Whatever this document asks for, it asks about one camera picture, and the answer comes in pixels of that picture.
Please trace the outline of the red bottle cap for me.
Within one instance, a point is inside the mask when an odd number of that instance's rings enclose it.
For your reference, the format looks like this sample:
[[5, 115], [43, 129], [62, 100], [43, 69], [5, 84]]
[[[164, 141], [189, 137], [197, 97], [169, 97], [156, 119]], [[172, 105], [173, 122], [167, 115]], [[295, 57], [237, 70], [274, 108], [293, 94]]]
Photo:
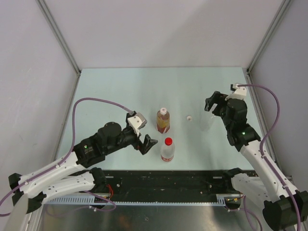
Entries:
[[173, 140], [170, 137], [165, 138], [165, 145], [170, 146], [172, 145]]

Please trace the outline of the clear red-label water bottle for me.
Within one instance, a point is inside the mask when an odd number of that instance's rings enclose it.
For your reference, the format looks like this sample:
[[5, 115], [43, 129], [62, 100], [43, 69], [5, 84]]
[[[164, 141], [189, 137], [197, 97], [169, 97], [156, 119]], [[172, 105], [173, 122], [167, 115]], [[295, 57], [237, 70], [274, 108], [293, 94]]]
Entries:
[[161, 159], [165, 162], [170, 162], [174, 158], [174, 153], [175, 153], [174, 142], [172, 143], [172, 145], [167, 146], [165, 145], [165, 141], [164, 141], [161, 146], [161, 150], [160, 150]]

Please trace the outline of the clear plastic bottle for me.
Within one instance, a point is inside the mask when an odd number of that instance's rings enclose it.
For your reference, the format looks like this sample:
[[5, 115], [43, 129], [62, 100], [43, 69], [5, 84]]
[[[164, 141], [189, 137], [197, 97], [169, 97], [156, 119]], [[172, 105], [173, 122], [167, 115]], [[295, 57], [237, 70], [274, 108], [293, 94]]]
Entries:
[[215, 121], [215, 116], [211, 113], [205, 113], [200, 116], [200, 130], [208, 131]]

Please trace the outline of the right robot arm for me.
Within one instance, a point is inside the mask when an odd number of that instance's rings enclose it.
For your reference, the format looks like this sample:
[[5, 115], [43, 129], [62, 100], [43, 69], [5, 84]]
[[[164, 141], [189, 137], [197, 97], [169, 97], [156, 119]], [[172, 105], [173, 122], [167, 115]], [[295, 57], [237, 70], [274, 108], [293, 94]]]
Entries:
[[247, 123], [247, 105], [242, 95], [215, 91], [205, 100], [205, 111], [222, 119], [231, 146], [245, 157], [260, 179], [251, 180], [241, 169], [226, 172], [222, 188], [227, 193], [242, 192], [263, 214], [268, 226], [279, 231], [300, 226], [308, 218], [308, 193], [299, 191], [261, 147], [261, 138]]

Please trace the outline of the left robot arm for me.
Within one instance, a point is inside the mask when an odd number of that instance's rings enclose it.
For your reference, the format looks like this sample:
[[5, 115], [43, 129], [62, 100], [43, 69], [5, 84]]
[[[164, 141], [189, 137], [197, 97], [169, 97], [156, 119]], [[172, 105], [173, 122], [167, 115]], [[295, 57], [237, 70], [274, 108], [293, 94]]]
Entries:
[[28, 175], [11, 174], [9, 185], [14, 191], [13, 204], [28, 196], [27, 212], [31, 213], [47, 201], [75, 192], [99, 193], [107, 187], [106, 176], [95, 164], [120, 149], [132, 146], [141, 154], [146, 154], [157, 144], [157, 140], [145, 135], [144, 141], [127, 125], [109, 122], [98, 131], [75, 145], [67, 158], [60, 158], [44, 168]]

